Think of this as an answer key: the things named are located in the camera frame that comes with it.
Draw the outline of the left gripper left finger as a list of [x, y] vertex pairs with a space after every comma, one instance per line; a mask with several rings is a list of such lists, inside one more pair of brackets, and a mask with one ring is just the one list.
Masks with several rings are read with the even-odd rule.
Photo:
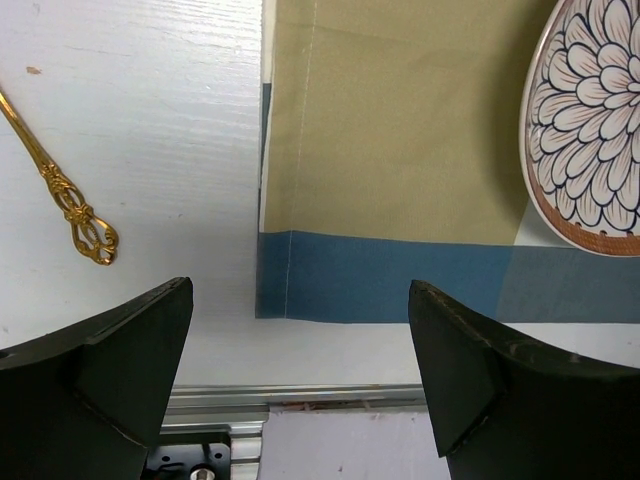
[[192, 312], [192, 281], [177, 277], [2, 349], [2, 478], [139, 478], [159, 439]]

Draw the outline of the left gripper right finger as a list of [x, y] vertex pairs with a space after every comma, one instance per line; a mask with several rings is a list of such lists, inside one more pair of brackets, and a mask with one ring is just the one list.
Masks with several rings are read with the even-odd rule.
[[437, 453], [454, 479], [635, 479], [639, 372], [485, 317], [424, 281], [409, 324]]

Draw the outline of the gold fork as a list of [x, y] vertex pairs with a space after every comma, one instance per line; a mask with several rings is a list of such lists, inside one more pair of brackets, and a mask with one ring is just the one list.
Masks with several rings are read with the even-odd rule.
[[1, 112], [31, 156], [54, 203], [69, 224], [74, 248], [100, 266], [112, 265], [120, 243], [116, 229], [95, 214], [81, 190], [41, 145], [4, 92], [1, 92]]

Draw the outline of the blue beige white placemat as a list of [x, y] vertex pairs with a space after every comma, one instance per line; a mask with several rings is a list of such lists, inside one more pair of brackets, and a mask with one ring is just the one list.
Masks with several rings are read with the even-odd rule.
[[402, 323], [423, 280], [507, 323], [635, 323], [639, 254], [560, 239], [520, 109], [560, 1], [269, 1], [256, 313]]

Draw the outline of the floral patterned ceramic bowl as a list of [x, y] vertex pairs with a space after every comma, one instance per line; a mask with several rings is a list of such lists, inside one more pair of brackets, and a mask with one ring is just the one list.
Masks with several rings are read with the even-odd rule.
[[519, 150], [531, 202], [560, 239], [638, 256], [638, 2], [556, 4], [526, 77]]

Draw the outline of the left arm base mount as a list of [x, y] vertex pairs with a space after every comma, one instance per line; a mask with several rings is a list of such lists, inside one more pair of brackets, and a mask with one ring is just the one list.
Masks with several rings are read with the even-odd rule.
[[147, 455], [141, 479], [231, 478], [231, 449], [224, 442], [162, 445]]

